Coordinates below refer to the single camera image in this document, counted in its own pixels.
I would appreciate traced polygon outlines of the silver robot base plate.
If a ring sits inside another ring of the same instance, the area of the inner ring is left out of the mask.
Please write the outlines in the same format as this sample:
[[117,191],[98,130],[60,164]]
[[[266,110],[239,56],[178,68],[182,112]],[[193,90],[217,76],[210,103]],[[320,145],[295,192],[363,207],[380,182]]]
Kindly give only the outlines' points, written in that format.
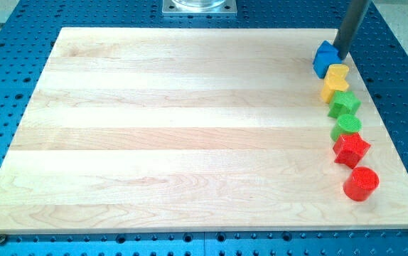
[[163,0],[163,14],[236,14],[236,0]]

